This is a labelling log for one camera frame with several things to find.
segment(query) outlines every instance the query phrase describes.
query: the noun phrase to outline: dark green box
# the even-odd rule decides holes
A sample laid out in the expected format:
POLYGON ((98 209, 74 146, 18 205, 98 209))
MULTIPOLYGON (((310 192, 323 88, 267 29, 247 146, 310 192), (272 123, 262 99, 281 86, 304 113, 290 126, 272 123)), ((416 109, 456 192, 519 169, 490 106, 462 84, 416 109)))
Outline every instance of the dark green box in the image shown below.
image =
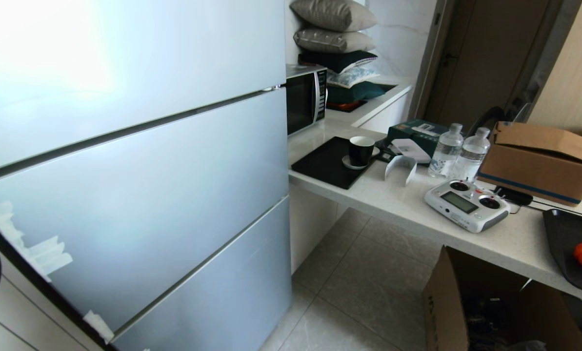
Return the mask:
POLYGON ((431 157, 438 145, 438 138, 448 131, 448 127, 427 122, 427 120, 414 119, 389 127, 386 141, 390 144, 396 138, 409 138, 431 157))

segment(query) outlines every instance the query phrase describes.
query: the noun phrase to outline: cushion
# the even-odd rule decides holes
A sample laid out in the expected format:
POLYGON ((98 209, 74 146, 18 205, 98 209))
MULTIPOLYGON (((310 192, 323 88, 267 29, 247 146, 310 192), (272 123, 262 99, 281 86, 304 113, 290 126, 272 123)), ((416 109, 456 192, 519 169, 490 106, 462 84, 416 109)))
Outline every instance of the cushion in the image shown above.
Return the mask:
POLYGON ((373 50, 373 39, 358 32, 339 33, 320 28, 308 28, 295 33, 295 44, 317 53, 350 53, 373 50))
POLYGON ((353 67, 341 74, 328 74, 328 86, 346 87, 349 89, 360 82, 379 75, 373 69, 353 67))
POLYGON ((307 22, 331 31, 356 32, 378 24, 369 9, 353 0, 295 0, 290 6, 307 22))
POLYGON ((384 90, 375 83, 358 83, 351 89, 343 87, 328 87, 328 102, 334 104, 351 104, 360 100, 377 98, 384 95, 384 90))
POLYGON ((347 54, 303 53, 298 56, 300 64, 320 64, 338 74, 377 58, 377 55, 366 51, 353 51, 347 54))

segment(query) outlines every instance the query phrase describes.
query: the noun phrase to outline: gray tile floor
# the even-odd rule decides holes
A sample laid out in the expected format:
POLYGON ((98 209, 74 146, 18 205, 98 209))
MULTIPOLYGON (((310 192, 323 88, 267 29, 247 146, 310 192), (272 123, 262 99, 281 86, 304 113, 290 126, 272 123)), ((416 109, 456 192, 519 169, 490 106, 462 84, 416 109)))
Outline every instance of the gray tile floor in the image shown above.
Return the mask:
POLYGON ((421 292, 440 249, 347 210, 293 275, 261 351, 425 351, 421 292))

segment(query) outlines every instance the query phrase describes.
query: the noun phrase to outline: refrigerator door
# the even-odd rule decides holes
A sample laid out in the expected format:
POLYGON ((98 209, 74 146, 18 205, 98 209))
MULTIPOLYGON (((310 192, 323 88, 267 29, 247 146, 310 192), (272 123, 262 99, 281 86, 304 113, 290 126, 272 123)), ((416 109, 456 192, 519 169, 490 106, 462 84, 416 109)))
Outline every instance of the refrigerator door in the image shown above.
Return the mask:
POLYGON ((291 303, 288 198, 119 337, 120 351, 257 351, 291 303))
POLYGON ((65 243, 55 289, 115 330, 288 193, 284 93, 11 174, 0 202, 26 247, 65 243))
POLYGON ((284 83, 283 7, 0 1, 0 167, 284 83))

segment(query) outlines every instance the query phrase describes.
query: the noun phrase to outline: black cup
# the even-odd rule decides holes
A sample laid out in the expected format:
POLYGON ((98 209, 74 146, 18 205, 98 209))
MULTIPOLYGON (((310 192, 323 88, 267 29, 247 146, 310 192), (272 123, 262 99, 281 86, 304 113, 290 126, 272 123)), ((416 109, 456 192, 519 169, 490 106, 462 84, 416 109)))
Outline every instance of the black cup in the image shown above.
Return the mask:
POLYGON ((362 167, 369 164, 375 140, 369 137, 353 137, 349 140, 349 162, 351 166, 362 167))

